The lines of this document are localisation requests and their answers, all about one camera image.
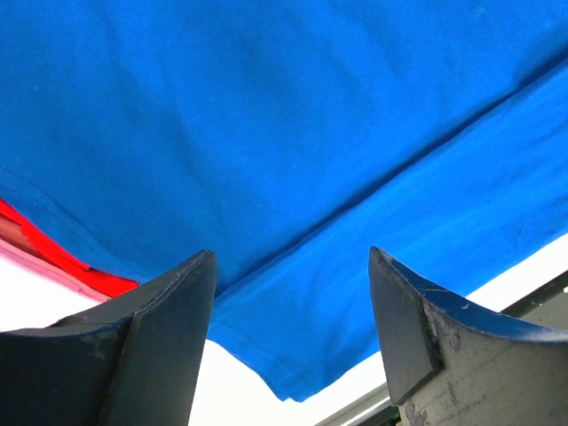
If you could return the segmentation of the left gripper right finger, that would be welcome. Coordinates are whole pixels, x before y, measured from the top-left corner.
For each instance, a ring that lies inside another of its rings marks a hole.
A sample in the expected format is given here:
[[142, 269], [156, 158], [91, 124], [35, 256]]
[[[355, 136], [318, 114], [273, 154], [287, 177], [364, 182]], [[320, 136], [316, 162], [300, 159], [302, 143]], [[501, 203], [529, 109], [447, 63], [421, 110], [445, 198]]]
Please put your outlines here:
[[404, 425], [565, 425], [567, 333], [476, 304], [372, 247], [390, 402]]

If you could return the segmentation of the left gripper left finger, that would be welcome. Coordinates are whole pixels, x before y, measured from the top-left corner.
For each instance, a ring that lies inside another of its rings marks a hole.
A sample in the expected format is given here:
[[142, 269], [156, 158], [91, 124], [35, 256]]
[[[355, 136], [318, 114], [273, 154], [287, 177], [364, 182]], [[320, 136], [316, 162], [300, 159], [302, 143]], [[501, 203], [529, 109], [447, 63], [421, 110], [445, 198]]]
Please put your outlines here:
[[2, 424], [187, 424], [216, 284], [203, 250], [48, 327], [2, 333]]

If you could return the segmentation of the blue t-shirt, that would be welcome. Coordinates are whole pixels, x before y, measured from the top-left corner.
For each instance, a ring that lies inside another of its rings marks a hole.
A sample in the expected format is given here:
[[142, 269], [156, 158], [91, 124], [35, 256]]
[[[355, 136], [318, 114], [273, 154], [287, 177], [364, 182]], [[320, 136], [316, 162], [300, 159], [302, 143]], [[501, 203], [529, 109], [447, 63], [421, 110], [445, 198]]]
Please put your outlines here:
[[564, 1], [4, 1], [1, 202], [304, 401], [376, 353], [376, 246], [467, 295], [567, 232]]

